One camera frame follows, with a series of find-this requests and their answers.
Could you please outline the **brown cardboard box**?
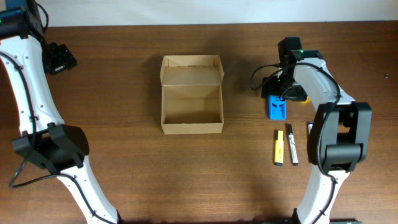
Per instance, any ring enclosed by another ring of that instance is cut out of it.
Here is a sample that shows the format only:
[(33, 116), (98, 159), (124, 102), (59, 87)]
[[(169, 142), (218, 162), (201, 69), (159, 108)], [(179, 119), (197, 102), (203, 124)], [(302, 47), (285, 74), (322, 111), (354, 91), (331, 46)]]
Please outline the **brown cardboard box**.
[(221, 133), (223, 77), (219, 55), (165, 55), (160, 70), (164, 134)]

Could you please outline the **yellow highlighter marker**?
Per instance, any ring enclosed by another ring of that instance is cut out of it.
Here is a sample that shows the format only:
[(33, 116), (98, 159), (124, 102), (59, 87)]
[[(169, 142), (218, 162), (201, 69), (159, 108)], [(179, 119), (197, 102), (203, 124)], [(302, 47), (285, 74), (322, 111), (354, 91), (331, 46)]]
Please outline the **yellow highlighter marker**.
[(274, 144), (274, 164), (277, 166), (283, 166), (284, 163), (284, 132), (277, 130), (275, 132), (275, 144)]

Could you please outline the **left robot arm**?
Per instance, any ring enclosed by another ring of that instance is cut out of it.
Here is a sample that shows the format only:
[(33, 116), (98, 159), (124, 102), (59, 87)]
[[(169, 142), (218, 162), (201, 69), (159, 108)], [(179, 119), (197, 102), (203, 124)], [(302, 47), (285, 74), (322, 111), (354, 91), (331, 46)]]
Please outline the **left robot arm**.
[(48, 43), (49, 19), (37, 1), (5, 0), (1, 6), (1, 63), (19, 114), (20, 137), (12, 140), (23, 158), (12, 189), (57, 178), (71, 193), (87, 223), (122, 223), (90, 166), (83, 130), (66, 125), (53, 101), (46, 76), (70, 70), (77, 61), (66, 45)]

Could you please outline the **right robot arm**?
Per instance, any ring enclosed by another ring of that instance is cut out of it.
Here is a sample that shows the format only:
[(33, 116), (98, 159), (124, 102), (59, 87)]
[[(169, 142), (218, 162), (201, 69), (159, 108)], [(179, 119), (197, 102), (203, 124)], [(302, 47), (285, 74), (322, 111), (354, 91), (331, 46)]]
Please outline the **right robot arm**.
[(299, 37), (278, 43), (277, 71), (258, 86), (269, 117), (285, 119), (287, 100), (310, 100), (316, 110), (308, 132), (310, 180), (290, 223), (330, 223), (338, 191), (368, 154), (372, 109), (349, 96), (332, 77), (318, 50), (304, 50)]

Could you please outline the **yellow tape roll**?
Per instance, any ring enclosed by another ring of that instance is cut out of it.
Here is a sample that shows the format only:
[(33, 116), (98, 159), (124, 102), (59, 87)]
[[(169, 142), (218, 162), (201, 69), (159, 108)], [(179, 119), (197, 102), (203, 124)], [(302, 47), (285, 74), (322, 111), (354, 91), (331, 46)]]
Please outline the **yellow tape roll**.
[(307, 98), (306, 98), (306, 100), (304, 100), (304, 101), (301, 101), (301, 103), (310, 103), (310, 98), (309, 98), (309, 97), (307, 97)]

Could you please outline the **blue plastic case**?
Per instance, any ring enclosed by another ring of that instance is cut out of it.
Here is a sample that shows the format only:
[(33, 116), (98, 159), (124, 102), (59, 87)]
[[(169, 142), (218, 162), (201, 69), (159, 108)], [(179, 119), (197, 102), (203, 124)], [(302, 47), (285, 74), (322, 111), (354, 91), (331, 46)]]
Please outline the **blue plastic case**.
[(268, 96), (269, 119), (285, 120), (287, 118), (287, 105), (277, 95)]

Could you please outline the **black white marker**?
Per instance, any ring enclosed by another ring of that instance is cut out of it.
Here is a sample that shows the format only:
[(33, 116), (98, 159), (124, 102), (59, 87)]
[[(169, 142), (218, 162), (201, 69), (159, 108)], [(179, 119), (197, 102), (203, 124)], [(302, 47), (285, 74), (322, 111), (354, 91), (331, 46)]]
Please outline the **black white marker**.
[(299, 164), (299, 159), (297, 156), (297, 149), (295, 145), (295, 139), (294, 139), (294, 133), (292, 129), (291, 124), (286, 124), (287, 131), (288, 131), (288, 140), (289, 140), (289, 146), (290, 146), (290, 151), (291, 151), (291, 156), (292, 156), (292, 163), (294, 166), (297, 166)]

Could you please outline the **blue white marker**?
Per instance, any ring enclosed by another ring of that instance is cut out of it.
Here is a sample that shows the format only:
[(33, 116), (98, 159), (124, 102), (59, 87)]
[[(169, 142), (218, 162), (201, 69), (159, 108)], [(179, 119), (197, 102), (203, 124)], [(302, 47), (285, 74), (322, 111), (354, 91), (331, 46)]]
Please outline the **blue white marker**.
[(310, 132), (311, 132), (311, 130), (312, 130), (312, 127), (313, 127), (313, 123), (312, 123), (312, 122), (308, 122), (308, 124), (307, 124), (308, 135), (310, 135)]

